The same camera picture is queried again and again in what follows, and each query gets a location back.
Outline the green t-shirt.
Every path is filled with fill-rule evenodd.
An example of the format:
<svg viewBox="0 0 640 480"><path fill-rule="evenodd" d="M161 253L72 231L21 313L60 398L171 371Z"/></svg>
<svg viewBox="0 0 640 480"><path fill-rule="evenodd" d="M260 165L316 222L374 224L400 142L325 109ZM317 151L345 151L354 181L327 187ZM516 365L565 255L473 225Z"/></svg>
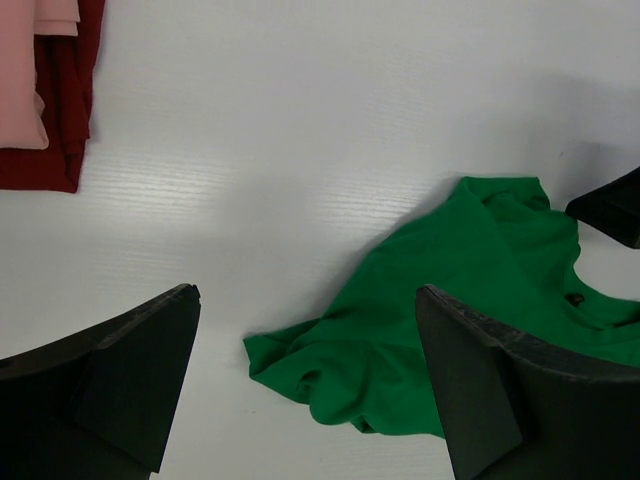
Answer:
<svg viewBox="0 0 640 480"><path fill-rule="evenodd" d="M376 247L318 319L248 337L252 380L323 425L450 444L632 424L639 305L586 285L533 177L465 177Z"/></svg>

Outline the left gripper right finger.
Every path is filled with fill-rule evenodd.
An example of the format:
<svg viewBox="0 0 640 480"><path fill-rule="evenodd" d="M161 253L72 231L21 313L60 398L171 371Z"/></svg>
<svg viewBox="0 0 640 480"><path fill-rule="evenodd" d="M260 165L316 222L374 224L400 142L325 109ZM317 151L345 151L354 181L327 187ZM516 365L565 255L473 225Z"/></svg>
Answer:
<svg viewBox="0 0 640 480"><path fill-rule="evenodd" d="M552 345L432 285L416 320L455 478L638 478L638 368Z"/></svg>

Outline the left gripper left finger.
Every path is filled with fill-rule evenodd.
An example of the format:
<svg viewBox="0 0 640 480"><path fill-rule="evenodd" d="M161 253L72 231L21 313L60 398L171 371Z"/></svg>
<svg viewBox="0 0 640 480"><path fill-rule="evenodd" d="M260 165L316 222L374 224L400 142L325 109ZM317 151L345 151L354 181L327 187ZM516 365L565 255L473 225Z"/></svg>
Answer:
<svg viewBox="0 0 640 480"><path fill-rule="evenodd" d="M159 472L201 312L196 286L1 361L4 479Z"/></svg>

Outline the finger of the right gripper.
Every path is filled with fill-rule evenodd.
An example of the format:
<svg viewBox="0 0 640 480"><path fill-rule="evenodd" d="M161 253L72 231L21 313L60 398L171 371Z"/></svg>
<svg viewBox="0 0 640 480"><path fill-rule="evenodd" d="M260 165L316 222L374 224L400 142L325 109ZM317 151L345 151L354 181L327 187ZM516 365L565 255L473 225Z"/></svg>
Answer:
<svg viewBox="0 0 640 480"><path fill-rule="evenodd" d="M570 201L565 213L622 245L639 248L639 169Z"/></svg>

